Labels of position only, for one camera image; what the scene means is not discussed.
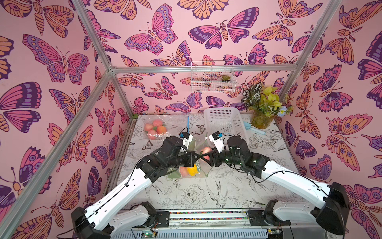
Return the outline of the pink peach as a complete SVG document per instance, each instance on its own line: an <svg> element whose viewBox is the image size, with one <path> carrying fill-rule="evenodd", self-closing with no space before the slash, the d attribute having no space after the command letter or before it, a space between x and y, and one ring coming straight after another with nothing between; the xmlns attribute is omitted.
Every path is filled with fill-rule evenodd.
<svg viewBox="0 0 382 239"><path fill-rule="evenodd" d="M144 130L145 130L146 132L149 132L149 131L152 130L153 128L154 128L154 126L153 126L152 124L146 123L146 124L144 125Z"/></svg>
<svg viewBox="0 0 382 239"><path fill-rule="evenodd" d="M203 148L201 151L201 159L203 159L204 161L210 161L210 152L212 152L212 148Z"/></svg>
<svg viewBox="0 0 382 239"><path fill-rule="evenodd" d="M163 125L163 121L160 120L160 119L156 119L152 122L153 126L154 127L158 127L158 126L162 126Z"/></svg>
<svg viewBox="0 0 382 239"><path fill-rule="evenodd" d="M151 129L147 132L147 137L150 139L150 140L156 140L157 139L157 131L154 130L154 129Z"/></svg>

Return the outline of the clear green-zipper zip-top bag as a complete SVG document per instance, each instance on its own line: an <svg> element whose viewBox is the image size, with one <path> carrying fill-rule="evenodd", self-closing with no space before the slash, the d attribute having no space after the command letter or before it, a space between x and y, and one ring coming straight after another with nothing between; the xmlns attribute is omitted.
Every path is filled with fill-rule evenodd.
<svg viewBox="0 0 382 239"><path fill-rule="evenodd" d="M180 156L182 159L181 163L183 165L169 168L166 176L170 179L185 179L181 177L180 167L193 167L196 163L199 173L194 177L188 176L186 178L207 178L212 167L200 161L201 151L205 147L210 147L206 138L202 141L202 143L197 144L197 140L193 137L193 141L190 143L187 151L183 148L181 149Z"/></svg>

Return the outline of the pink peach mid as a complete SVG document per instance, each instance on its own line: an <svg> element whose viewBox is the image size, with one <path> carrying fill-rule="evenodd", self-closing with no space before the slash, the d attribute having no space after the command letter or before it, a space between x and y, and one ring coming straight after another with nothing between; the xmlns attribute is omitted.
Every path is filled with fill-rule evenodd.
<svg viewBox="0 0 382 239"><path fill-rule="evenodd" d="M188 173L188 171L187 171L187 167L183 167L183 166L181 166L181 167L180 167L180 174L181 174L181 177L182 177L182 178L186 178L186 177L188 177L188 176L189 176L189 173Z"/></svg>

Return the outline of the yellow peach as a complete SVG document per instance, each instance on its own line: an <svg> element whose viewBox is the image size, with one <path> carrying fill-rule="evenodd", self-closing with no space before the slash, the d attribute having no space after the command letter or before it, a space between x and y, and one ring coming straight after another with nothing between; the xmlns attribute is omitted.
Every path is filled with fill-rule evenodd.
<svg viewBox="0 0 382 239"><path fill-rule="evenodd" d="M187 167L187 173L192 177L196 176L199 173L197 164L195 163L193 167Z"/></svg>

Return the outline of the orange-red peach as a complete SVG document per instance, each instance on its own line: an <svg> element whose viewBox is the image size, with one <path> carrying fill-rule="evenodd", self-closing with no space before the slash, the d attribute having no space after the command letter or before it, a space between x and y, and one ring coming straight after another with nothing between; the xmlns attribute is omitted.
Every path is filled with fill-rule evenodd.
<svg viewBox="0 0 382 239"><path fill-rule="evenodd" d="M158 133L159 135L163 135L164 133L167 132L167 129L166 129L165 126L162 125L162 126L158 126L157 129L156 129L156 131L157 131L157 133Z"/></svg>

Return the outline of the clear blue-zipper zip-top bag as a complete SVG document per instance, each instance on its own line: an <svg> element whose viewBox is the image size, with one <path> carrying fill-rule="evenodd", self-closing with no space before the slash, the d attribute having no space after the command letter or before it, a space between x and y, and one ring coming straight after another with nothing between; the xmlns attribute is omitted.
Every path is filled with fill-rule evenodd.
<svg viewBox="0 0 382 239"><path fill-rule="evenodd" d="M147 115L143 117L143 130L149 140L164 140L169 136L184 136L189 132L186 116Z"/></svg>

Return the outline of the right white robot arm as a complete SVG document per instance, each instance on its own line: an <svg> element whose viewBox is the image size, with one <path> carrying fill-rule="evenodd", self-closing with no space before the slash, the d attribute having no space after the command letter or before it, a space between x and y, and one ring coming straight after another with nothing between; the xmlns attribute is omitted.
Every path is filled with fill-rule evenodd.
<svg viewBox="0 0 382 239"><path fill-rule="evenodd" d="M345 236L350 206L343 185L336 182L328 185L288 170L265 155L251 152L238 135L228 138L226 143L212 135L209 139L215 147L201 152L200 158L210 166L219 167L223 163L238 166L256 183L273 182L304 199L301 204L270 200L263 211L268 224L317 223L329 233Z"/></svg>

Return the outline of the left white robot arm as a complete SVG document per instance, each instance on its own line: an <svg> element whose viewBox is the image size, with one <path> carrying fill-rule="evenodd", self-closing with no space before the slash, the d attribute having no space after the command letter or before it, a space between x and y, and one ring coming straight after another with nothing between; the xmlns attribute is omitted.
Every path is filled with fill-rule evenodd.
<svg viewBox="0 0 382 239"><path fill-rule="evenodd" d="M166 137L160 148L139 159L131 174L103 198L85 209L76 208L71 218L77 238L110 239L127 228L157 224L157 211L149 202L125 212L121 209L139 192L169 174L169 169L193 167L199 156L188 149L192 140L192 135Z"/></svg>

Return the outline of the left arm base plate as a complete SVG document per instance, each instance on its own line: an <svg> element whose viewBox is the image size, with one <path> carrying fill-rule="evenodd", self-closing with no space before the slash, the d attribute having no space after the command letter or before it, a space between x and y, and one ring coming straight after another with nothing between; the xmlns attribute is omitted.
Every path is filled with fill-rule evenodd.
<svg viewBox="0 0 382 239"><path fill-rule="evenodd" d="M168 228L170 223L169 211L158 211L150 214L148 220L143 224L145 228Z"/></svg>

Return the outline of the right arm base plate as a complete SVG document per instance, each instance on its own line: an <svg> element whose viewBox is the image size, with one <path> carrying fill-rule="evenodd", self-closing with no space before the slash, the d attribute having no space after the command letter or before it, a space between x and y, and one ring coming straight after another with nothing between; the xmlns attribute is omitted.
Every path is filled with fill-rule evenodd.
<svg viewBox="0 0 382 239"><path fill-rule="evenodd" d="M259 209L249 209L246 212L246 216L249 218L251 226L290 226L290 220L281 221L273 212Z"/></svg>

